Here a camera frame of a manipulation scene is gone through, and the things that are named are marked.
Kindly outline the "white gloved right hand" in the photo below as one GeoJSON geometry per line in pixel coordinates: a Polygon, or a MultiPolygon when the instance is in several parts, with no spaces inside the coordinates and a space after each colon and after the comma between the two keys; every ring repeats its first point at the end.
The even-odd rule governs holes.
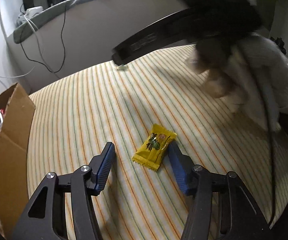
{"type": "Polygon", "coordinates": [[[288,58],[271,40],[251,34],[224,47],[215,38],[201,40],[187,59],[197,74],[207,73],[203,88],[241,110],[266,131],[276,131],[288,114],[288,58]]]}

